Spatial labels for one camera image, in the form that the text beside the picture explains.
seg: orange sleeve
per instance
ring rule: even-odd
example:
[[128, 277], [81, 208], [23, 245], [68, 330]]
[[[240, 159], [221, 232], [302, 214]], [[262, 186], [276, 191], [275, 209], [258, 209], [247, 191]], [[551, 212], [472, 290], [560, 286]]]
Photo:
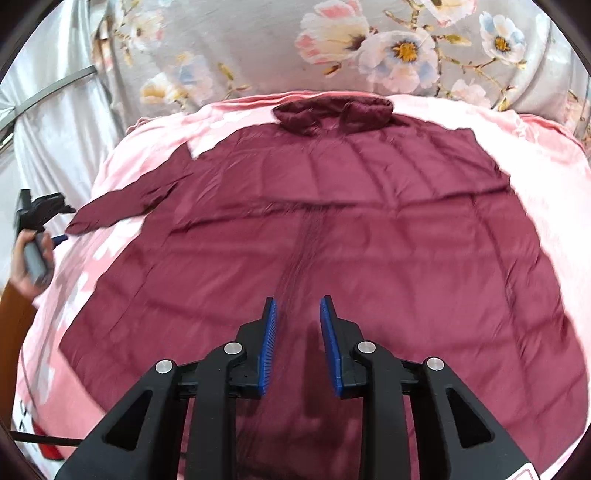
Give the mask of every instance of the orange sleeve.
[[9, 282], [0, 299], [0, 420], [10, 427], [18, 355], [37, 309]]

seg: jacket collar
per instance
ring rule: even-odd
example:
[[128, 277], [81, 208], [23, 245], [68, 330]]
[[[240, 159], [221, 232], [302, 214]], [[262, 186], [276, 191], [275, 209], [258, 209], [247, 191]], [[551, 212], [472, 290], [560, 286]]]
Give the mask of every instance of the jacket collar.
[[385, 127], [394, 106], [385, 98], [319, 97], [285, 103], [273, 109], [281, 126], [300, 135], [318, 135], [324, 130], [321, 119], [339, 118], [338, 129], [345, 134]]

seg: metal screw head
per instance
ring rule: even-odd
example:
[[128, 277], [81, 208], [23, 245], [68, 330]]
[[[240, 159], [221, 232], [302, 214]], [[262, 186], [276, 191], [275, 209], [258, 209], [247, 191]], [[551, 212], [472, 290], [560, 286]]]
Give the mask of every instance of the metal screw head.
[[237, 355], [242, 352], [242, 345], [240, 345], [238, 342], [230, 342], [226, 344], [226, 346], [223, 348], [223, 351], [228, 355]]
[[156, 371], [159, 374], [167, 374], [173, 369], [173, 363], [170, 360], [161, 360], [156, 364]]
[[374, 353], [375, 344], [372, 342], [359, 342], [357, 348], [361, 353]]
[[427, 366], [431, 370], [435, 370], [436, 372], [439, 372], [440, 370], [443, 370], [443, 367], [445, 367], [445, 364], [443, 363], [443, 360], [441, 360], [440, 358], [437, 358], [436, 356], [432, 356], [429, 360], [427, 360]]

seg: white curtain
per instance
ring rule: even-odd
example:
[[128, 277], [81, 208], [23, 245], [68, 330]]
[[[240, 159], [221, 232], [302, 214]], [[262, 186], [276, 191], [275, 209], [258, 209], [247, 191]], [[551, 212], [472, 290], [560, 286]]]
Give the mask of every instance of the white curtain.
[[[0, 119], [44, 88], [91, 66], [93, 28], [86, 0], [64, 0], [35, 30], [2, 81]], [[5, 220], [14, 216], [15, 192], [30, 188], [33, 197], [62, 192], [68, 203], [81, 207], [90, 199], [100, 162], [121, 136], [95, 74], [50, 95], [17, 119], [15, 160], [0, 170], [0, 265], [6, 264], [14, 240]], [[48, 230], [62, 233], [68, 221], [56, 218]]]

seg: jacket sleeve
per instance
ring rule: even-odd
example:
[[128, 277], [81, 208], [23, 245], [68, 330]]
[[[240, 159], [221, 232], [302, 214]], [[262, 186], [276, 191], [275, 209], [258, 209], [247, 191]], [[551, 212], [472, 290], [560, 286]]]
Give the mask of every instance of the jacket sleeve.
[[125, 188], [84, 205], [68, 225], [66, 233], [81, 235], [149, 212], [173, 191], [181, 179], [190, 175], [192, 162], [188, 145], [182, 144], [158, 168]]
[[18, 354], [37, 310], [9, 282], [0, 299], [0, 420], [10, 425]]

